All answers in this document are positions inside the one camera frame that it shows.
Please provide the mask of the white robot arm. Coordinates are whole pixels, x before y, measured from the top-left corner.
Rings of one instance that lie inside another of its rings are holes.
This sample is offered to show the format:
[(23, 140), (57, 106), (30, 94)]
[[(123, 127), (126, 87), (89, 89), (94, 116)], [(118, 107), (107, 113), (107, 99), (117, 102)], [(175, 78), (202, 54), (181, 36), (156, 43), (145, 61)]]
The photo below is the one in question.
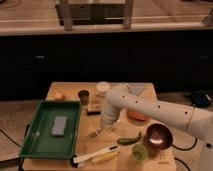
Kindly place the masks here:
[(147, 100), (125, 90), (110, 89), (101, 113), (104, 125), (113, 125), (122, 109), (129, 109), (187, 132), (204, 142), (198, 171), (213, 171), (213, 112), (186, 105)]

